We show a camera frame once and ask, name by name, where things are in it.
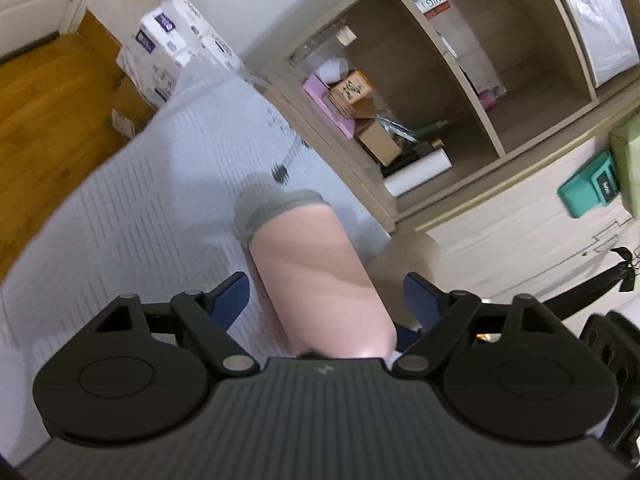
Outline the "pink cup with grey rim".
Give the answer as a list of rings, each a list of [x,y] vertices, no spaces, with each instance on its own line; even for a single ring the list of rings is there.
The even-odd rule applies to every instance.
[[[294,356],[392,356],[394,323],[319,193],[247,188],[236,201],[235,226]]]

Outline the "brown paper cup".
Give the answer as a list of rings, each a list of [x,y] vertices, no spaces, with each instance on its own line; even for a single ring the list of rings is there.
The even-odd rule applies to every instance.
[[[404,305],[404,279],[410,272],[432,278],[440,249],[427,234],[396,232],[367,265],[369,278],[387,310]]]

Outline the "white cup on shelf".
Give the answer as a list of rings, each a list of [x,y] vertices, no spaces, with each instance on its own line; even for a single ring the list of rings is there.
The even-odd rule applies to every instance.
[[[337,84],[349,74],[348,59],[329,58],[314,71],[314,74],[326,86]]]

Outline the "light wood wardrobe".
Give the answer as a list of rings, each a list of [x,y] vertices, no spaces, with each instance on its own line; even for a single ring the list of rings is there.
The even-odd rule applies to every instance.
[[[518,292],[539,299],[618,263],[613,250],[639,248],[639,222],[616,198],[574,219],[558,189],[608,147],[599,133],[505,190],[426,234],[436,244],[424,276],[442,290],[509,301]]]

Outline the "white paper towel roll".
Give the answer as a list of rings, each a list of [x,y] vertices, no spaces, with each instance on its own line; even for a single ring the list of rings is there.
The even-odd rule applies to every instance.
[[[383,185],[391,196],[399,197],[438,177],[451,167],[452,163],[448,155],[440,148],[391,174],[383,180]]]

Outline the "brown cardboard box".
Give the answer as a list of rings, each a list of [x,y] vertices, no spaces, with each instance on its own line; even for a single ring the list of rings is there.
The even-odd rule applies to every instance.
[[[400,146],[378,122],[367,122],[358,130],[356,137],[384,167],[390,166],[401,153]]]

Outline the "teal Redmi pouch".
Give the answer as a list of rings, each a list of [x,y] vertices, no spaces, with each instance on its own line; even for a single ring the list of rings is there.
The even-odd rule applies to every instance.
[[[573,219],[597,206],[606,207],[620,194],[611,151],[604,151],[558,188],[558,196]]]

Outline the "pink small bottle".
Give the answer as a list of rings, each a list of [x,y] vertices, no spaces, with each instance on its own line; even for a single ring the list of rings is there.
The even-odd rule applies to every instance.
[[[485,112],[494,108],[497,105],[498,101],[505,96],[506,88],[500,86],[500,84],[498,84],[498,86],[485,89],[477,95],[478,100],[480,101],[480,105],[483,107],[483,110]]]

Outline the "small orange printed box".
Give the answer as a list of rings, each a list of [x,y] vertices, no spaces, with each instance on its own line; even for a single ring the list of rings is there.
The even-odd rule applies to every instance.
[[[335,106],[348,110],[372,91],[372,84],[363,71],[353,70],[330,90],[329,99]]]

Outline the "pink flat box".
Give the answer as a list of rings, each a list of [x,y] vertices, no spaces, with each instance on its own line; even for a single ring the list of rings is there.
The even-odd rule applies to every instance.
[[[330,89],[315,74],[304,81],[302,88],[345,138],[352,139],[355,136],[356,122],[331,102]]]

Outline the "wooden open shelf unit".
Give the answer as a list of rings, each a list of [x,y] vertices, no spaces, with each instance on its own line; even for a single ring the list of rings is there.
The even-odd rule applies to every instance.
[[[639,72],[593,85],[562,0],[461,0],[424,18],[410,0],[314,0],[294,14],[304,31],[269,64],[268,96],[387,231],[427,230],[528,177],[639,108]],[[336,21],[357,35],[347,56],[403,122],[443,119],[452,167],[399,197],[358,141],[306,95],[291,54]],[[485,112],[477,95],[506,96]]]

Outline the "green cushion box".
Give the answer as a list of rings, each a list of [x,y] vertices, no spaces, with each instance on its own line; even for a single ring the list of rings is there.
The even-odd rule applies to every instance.
[[[610,133],[617,180],[623,205],[636,220],[640,218],[640,116],[628,120]]]

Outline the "tissue pack white purple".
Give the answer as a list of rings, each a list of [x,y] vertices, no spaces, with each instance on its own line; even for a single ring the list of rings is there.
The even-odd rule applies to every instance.
[[[142,98],[160,108],[170,98],[182,70],[204,58],[231,73],[244,64],[190,0],[165,0],[145,14],[120,48],[116,63]]]

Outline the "clear bottle beige cap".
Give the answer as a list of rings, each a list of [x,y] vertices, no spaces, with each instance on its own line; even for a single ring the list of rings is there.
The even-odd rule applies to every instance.
[[[312,72],[331,58],[337,58],[343,50],[357,39],[352,29],[343,23],[337,23],[323,29],[290,56],[294,67],[303,67]]]

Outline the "plastic wrapped grey box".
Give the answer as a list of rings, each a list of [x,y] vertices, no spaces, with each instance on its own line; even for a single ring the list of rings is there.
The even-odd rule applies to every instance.
[[[600,88],[639,64],[634,35],[620,0],[562,0]]]

